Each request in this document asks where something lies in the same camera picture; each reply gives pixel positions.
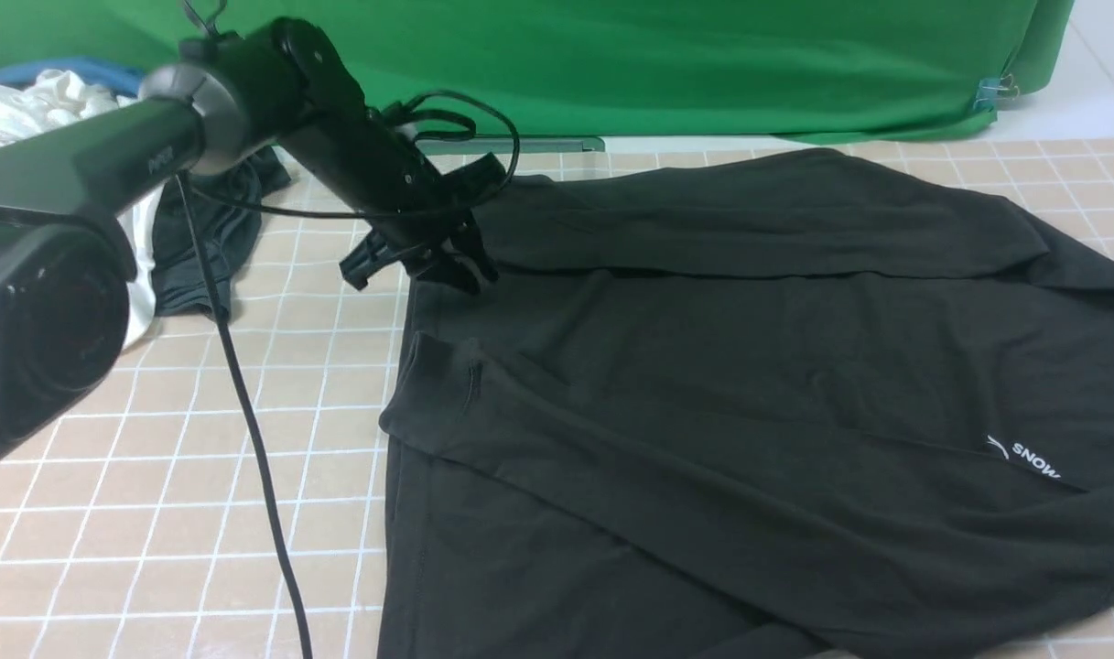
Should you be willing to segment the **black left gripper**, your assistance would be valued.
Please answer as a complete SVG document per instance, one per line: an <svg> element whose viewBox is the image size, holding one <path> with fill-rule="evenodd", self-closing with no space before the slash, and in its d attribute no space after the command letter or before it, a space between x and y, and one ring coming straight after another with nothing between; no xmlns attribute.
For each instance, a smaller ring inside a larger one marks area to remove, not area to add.
<svg viewBox="0 0 1114 659"><path fill-rule="evenodd" d="M440 173L419 142L468 142L477 126L456 110L428 108L432 99L467 104L506 129L512 126L509 116L469 94L436 89L384 110L367 104L313 104L297 128L277 139L370 225L339 262L342 281L356 291L398 263L416 281L466 295L478 295L482 285L501 278L472 210L504 190L512 168L487 154L465 170Z"/></svg>

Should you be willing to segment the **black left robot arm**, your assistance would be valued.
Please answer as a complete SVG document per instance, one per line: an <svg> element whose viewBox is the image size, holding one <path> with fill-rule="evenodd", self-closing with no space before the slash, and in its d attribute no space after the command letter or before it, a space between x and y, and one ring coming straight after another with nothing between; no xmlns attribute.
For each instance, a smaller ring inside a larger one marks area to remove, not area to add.
<svg viewBox="0 0 1114 659"><path fill-rule="evenodd" d="M0 147L0 459L71 409L113 370L135 281L123 212L179 174L203 177L280 145L370 232L340 263L356 289L401 265L468 293L497 279L473 208L512 179L494 154L450 174L419 150L469 141L473 122L427 110L427 94L378 110L321 28L278 17L248 35L201 38L152 72L141 100Z"/></svg>

